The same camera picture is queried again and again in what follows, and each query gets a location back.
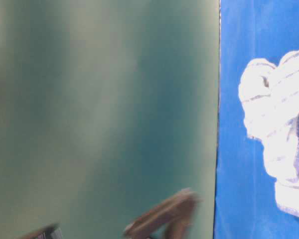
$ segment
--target white cloth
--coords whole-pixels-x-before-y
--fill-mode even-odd
[[[254,59],[239,85],[250,138],[264,146],[264,165],[275,184],[278,207],[299,217],[299,51],[276,66]]]

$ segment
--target blurry dark object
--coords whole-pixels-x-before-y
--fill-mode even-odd
[[[191,225],[197,203],[197,195],[189,189],[183,189],[129,224],[124,236],[131,239],[151,239],[151,233],[169,223],[163,238],[183,239],[186,229]]]
[[[59,224],[51,224],[24,235],[19,239],[62,239],[62,233]]]

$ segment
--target blue surface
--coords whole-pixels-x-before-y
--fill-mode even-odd
[[[215,239],[299,238],[299,219],[275,202],[263,147],[248,139],[238,85],[248,62],[278,64],[299,49],[299,0],[222,0]]]

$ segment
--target white fabric with stripes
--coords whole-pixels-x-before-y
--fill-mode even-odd
[[[254,59],[239,85],[249,138],[264,146],[264,165],[275,185],[278,207],[299,217],[299,51],[276,66]]]
[[[39,235],[39,236],[38,236],[38,239],[46,239],[46,237],[45,237],[45,233]]]

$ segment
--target glass surface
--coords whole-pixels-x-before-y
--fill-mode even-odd
[[[0,238],[120,238],[182,188],[212,238],[218,3],[0,0]]]

